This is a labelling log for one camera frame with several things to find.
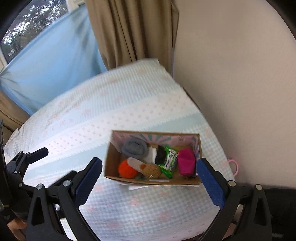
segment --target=beige curtain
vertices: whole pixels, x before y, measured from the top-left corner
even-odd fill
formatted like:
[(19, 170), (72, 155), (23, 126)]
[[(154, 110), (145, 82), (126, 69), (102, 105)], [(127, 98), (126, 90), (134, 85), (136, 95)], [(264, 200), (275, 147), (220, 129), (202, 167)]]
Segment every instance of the beige curtain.
[(15, 104), (8, 96), (0, 90), (0, 119), (3, 120), (4, 143), (6, 143), (16, 128), (29, 118), (29, 114)]
[(171, 0), (85, 0), (107, 69), (157, 58), (171, 73), (178, 11)]

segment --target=gray rolled sock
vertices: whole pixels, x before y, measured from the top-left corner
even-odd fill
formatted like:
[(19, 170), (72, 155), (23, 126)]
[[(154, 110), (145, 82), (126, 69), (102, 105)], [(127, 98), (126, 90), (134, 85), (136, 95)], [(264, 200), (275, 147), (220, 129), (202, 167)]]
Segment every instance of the gray rolled sock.
[(147, 143), (136, 138), (126, 140), (121, 147), (121, 152), (123, 154), (136, 159), (140, 159), (144, 156), (146, 151)]

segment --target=plush toy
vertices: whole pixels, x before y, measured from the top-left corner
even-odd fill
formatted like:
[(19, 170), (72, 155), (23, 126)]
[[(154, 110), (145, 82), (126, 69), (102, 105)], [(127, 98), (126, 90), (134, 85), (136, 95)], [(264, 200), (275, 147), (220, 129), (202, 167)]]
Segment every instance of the plush toy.
[(127, 164), (131, 166), (133, 169), (142, 173), (147, 179), (157, 179), (161, 174), (159, 166), (153, 163), (145, 164), (133, 157), (128, 158)]
[(118, 166), (118, 173), (120, 177), (130, 179), (134, 178), (138, 174), (138, 171), (128, 165), (127, 160), (123, 160)]

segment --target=magenta coin purse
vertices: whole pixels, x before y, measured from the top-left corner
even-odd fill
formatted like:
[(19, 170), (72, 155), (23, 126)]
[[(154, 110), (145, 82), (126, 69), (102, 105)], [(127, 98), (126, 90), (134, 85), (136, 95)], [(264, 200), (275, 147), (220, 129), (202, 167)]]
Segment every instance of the magenta coin purse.
[(191, 177), (195, 174), (195, 156), (190, 148), (178, 152), (179, 173)]

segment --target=cardboard box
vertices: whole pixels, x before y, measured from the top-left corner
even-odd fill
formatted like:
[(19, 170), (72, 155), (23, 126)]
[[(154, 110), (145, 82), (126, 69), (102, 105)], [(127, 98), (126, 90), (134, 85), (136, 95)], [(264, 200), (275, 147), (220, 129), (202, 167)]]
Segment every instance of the cardboard box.
[(118, 181), (125, 181), (130, 183), (153, 184), (153, 185), (192, 185), (200, 184), (198, 176), (186, 179), (179, 174), (178, 165), (173, 173), (173, 177), (169, 179), (163, 173), (158, 179), (127, 179), (119, 177), (118, 165), (126, 156), (120, 153), (121, 146), (126, 139), (139, 138), (150, 145), (169, 145), (177, 150), (192, 148), (195, 158), (202, 157), (202, 149), (199, 134), (186, 133), (162, 133), (162, 132), (144, 132), (144, 131), (113, 131), (108, 147), (105, 173), (104, 176)]

